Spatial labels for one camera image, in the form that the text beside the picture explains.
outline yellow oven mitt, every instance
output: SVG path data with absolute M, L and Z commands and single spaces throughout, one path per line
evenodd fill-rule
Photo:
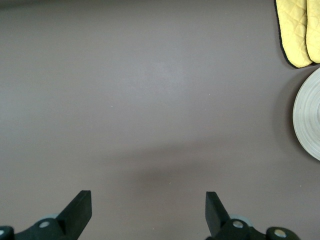
M 306 46 L 307 0 L 275 0 L 275 3 L 287 59 L 297 68 L 308 66 L 312 61 Z
M 320 0 L 307 0 L 306 48 L 309 57 L 320 63 Z

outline gray tabletop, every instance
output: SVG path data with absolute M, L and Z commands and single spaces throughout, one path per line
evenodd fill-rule
M 230 214 L 319 238 L 271 0 L 78 0 L 0 10 L 0 225 L 92 191 L 80 240 L 204 240 Z

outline silver bolt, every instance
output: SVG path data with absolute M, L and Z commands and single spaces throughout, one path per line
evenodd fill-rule
M 234 221 L 233 226 L 235 226 L 238 229 L 242 229 L 244 227 L 244 224 L 240 221 Z
M 39 228 L 43 229 L 45 227 L 48 227 L 49 225 L 50 225 L 50 222 L 44 221 L 44 222 L 40 223 Z
M 278 236 L 279 238 L 286 238 L 287 237 L 287 234 L 284 231 L 282 231 L 281 229 L 274 230 L 274 234 L 276 236 Z

